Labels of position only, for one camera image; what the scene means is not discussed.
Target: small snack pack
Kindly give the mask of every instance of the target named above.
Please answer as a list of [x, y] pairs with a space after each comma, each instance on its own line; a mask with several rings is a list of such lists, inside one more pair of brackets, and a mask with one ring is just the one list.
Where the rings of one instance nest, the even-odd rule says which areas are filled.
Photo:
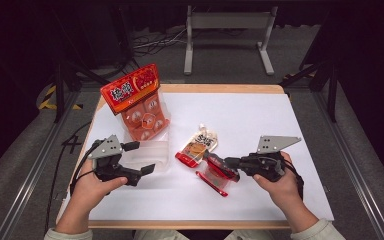
[[217, 134], [208, 130], [204, 124], [199, 125], [196, 132], [183, 149], [175, 157], [190, 168], [201, 163], [205, 150], [212, 151], [218, 144]]
[[101, 88], [114, 115], [120, 114], [123, 127], [134, 141], [152, 139], [168, 126], [158, 89], [155, 64], [142, 67]]

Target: black cable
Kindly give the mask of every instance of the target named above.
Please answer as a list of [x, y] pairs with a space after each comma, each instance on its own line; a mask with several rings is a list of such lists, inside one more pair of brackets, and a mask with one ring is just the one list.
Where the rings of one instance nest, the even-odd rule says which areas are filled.
[[50, 212], [51, 212], [51, 205], [52, 205], [52, 196], [54, 195], [54, 188], [55, 188], [55, 182], [56, 182], [56, 179], [57, 179], [57, 175], [58, 175], [58, 169], [59, 169], [59, 165], [60, 165], [60, 162], [61, 162], [61, 159], [62, 159], [62, 154], [64, 153], [64, 150], [65, 150], [65, 147], [67, 146], [67, 143], [70, 142], [75, 136], [76, 134], [82, 130], [84, 127], [86, 127], [87, 125], [89, 125], [91, 123], [91, 121], [83, 124], [81, 127], [79, 127], [67, 140], [65, 140], [62, 145], [63, 145], [63, 148], [61, 149], [61, 152], [58, 156], [58, 160], [57, 160], [57, 164], [55, 166], [55, 171], [54, 171], [54, 176], [53, 176], [53, 179], [52, 179], [52, 185], [51, 185], [51, 191], [49, 193], [49, 198], [48, 198], [48, 207], [46, 209], [46, 222], [45, 222], [45, 232], [44, 232], [44, 235], [46, 234], [46, 232], [48, 231], [49, 229], [49, 216], [50, 216]]

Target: metal bar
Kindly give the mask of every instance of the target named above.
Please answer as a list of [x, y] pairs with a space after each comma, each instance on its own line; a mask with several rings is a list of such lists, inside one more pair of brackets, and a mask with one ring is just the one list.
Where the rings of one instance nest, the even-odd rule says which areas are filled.
[[[78, 92], [69, 93], [65, 109], [71, 108], [71, 106], [75, 103], [78, 94]], [[11, 233], [13, 232], [25, 206], [27, 205], [27, 202], [30, 199], [31, 194], [33, 193], [39, 177], [42, 174], [46, 162], [49, 159], [50, 151], [69, 113], [70, 111], [65, 111], [65, 113], [61, 116], [60, 121], [58, 123], [54, 123], [52, 126], [45, 140], [45, 143], [42, 146], [42, 149], [40, 150], [35, 162], [32, 165], [32, 168], [30, 169], [30, 172], [26, 177], [26, 180], [21, 185], [14, 202], [7, 213], [7, 216], [1, 224], [0, 240], [9, 239], [11, 236]]]
[[324, 100], [322, 93], [314, 92], [313, 96], [316, 100], [316, 103], [323, 113], [325, 121], [328, 123], [330, 130], [335, 137], [335, 140], [341, 150], [343, 155], [343, 163], [348, 172], [348, 175], [351, 178], [351, 181], [354, 184], [354, 187], [357, 191], [358, 196], [363, 204], [364, 209], [366, 209], [367, 215], [373, 225], [373, 228], [376, 231], [379, 239], [384, 239], [384, 217], [380, 212], [379, 207], [376, 204], [376, 201], [370, 191], [369, 186], [364, 180], [363, 175], [361, 174], [354, 157], [351, 154], [350, 149], [348, 148], [344, 137], [338, 126], [335, 123], [330, 121], [329, 113], [326, 111], [324, 106], [326, 106], [326, 101]]

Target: hand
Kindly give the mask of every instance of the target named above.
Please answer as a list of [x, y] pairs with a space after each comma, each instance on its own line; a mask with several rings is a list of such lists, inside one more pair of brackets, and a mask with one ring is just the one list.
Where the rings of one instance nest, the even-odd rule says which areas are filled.
[[[92, 170], [92, 160], [86, 160], [79, 176]], [[107, 182], [101, 182], [95, 173], [91, 172], [81, 177], [74, 189], [70, 202], [75, 202], [79, 208], [90, 212], [101, 200], [114, 189], [127, 183], [127, 178], [120, 177]]]
[[[92, 160], [86, 160], [79, 176], [92, 170]], [[91, 172], [81, 177], [74, 189], [70, 202], [64, 214], [55, 227], [56, 232], [66, 234], [80, 234], [88, 228], [89, 213], [112, 190], [127, 183], [127, 178], [115, 178], [101, 182], [95, 173]]]
[[[282, 154], [286, 161], [292, 163], [289, 154], [285, 152], [281, 152], [280, 154]], [[285, 168], [285, 175], [283, 175], [277, 182], [270, 182], [268, 179], [258, 174], [254, 175], [254, 180], [261, 188], [269, 192], [273, 202], [281, 210], [286, 210], [292, 203], [302, 202], [298, 193], [295, 174], [288, 168]]]
[[[286, 161], [292, 163], [289, 154], [285, 152], [281, 152], [281, 154]], [[319, 220], [304, 205], [298, 193], [296, 176], [288, 168], [285, 168], [285, 175], [277, 182], [270, 182], [258, 174], [254, 175], [254, 180], [261, 188], [269, 192], [273, 202], [285, 214], [293, 233], [302, 232]]]

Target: metal stand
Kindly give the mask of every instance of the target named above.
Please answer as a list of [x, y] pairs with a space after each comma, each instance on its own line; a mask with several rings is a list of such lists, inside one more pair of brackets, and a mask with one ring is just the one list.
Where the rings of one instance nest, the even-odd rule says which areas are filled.
[[265, 29], [264, 39], [262, 42], [257, 42], [258, 51], [263, 60], [264, 68], [267, 75], [273, 75], [274, 70], [267, 54], [267, 44], [270, 39], [270, 34], [276, 18], [277, 7], [273, 7], [271, 12], [256, 12], [256, 13], [224, 13], [211, 12], [201, 13], [192, 12], [192, 7], [188, 6], [187, 13], [187, 45], [185, 56], [184, 74], [192, 74], [192, 58], [193, 58], [193, 42], [192, 29], [214, 29], [214, 28], [252, 28]]

